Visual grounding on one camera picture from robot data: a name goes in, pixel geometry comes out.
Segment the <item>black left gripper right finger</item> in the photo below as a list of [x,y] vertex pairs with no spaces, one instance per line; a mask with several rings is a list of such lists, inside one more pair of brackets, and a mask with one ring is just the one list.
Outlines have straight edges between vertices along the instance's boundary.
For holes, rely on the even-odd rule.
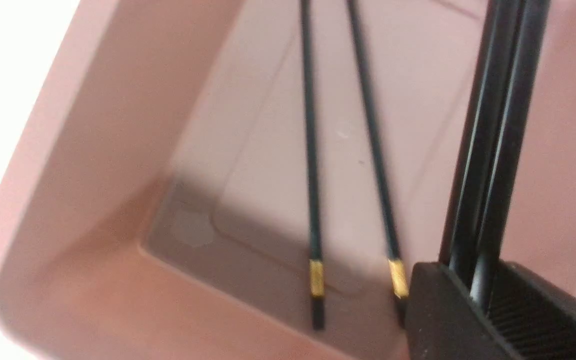
[[576,360],[576,297],[521,264],[500,264],[488,317],[522,360]]

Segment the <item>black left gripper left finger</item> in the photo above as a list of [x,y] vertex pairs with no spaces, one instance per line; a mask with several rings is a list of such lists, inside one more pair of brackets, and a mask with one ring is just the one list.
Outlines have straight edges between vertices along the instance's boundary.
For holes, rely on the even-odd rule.
[[471,301],[461,280],[439,262],[413,267],[406,333],[412,360],[523,358]]

